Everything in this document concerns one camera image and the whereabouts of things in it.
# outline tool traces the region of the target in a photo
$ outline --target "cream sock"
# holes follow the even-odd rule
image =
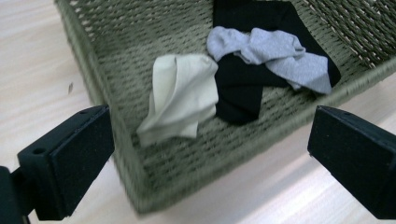
[[[197,135],[198,123],[215,115],[217,64],[204,54],[164,55],[153,65],[148,116],[137,128],[142,147]]]

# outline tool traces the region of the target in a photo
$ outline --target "table surface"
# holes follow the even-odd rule
[[[49,0],[0,0],[0,165],[90,107]],[[396,133],[396,76],[340,108]],[[394,223],[375,219],[306,151],[312,124],[176,205],[140,217],[110,160],[73,216],[54,223]],[[32,223],[38,223],[35,212]]]

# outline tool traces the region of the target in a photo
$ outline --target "light gray sock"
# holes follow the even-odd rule
[[[305,52],[295,35],[258,28],[245,35],[235,29],[218,26],[210,32],[206,46],[217,62],[224,55],[233,53],[245,63],[265,63],[270,71],[285,78],[295,90],[303,86],[324,94],[332,91],[327,58]]]

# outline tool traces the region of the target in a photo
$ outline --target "woven basket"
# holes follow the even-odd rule
[[[177,202],[309,122],[317,105],[339,105],[396,71],[394,0],[291,2],[342,74],[332,94],[264,88],[255,122],[213,118],[195,140],[141,148],[135,131],[149,111],[154,60],[206,53],[213,2],[56,0],[92,102],[111,108],[114,160],[138,213]]]

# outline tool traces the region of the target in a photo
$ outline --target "black fabric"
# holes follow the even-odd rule
[[[335,63],[308,32],[290,2],[215,0],[213,26],[234,28],[241,32],[250,32],[253,28],[281,30],[296,35],[307,52],[328,58],[332,87],[341,78]],[[227,55],[218,64],[219,70],[215,75],[219,91],[217,116],[230,123],[244,124],[259,116],[263,86],[288,86],[283,78],[274,78],[276,75],[265,65],[248,65],[237,56]]]

